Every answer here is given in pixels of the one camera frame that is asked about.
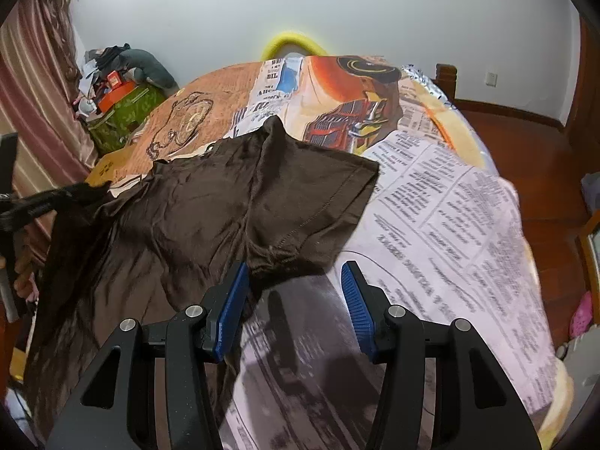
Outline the person's left hand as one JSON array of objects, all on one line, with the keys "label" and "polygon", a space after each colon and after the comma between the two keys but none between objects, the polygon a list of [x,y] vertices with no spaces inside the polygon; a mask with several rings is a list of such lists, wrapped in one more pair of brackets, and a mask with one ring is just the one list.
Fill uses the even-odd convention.
[{"label": "person's left hand", "polygon": [[23,254],[17,260],[14,267],[16,280],[13,288],[16,295],[26,301],[33,301],[37,296],[37,288],[35,287],[35,279],[33,271],[35,264],[29,255]]}]

